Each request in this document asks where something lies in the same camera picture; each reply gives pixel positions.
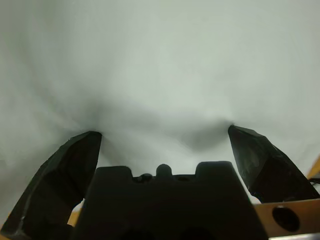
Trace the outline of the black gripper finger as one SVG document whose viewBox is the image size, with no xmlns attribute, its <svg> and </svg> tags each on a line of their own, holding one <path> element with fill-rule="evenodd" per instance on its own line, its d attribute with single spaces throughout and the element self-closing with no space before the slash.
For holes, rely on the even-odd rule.
<svg viewBox="0 0 320 240">
<path fill-rule="evenodd" d="M 249 193 L 261 203 L 320 197 L 309 180 L 266 136 L 236 125 L 228 128 L 238 172 Z"/>
<path fill-rule="evenodd" d="M 95 174 L 102 134 L 70 138 L 38 169 L 0 233 L 10 240 L 69 240 L 73 209 L 85 198 Z"/>
</svg>

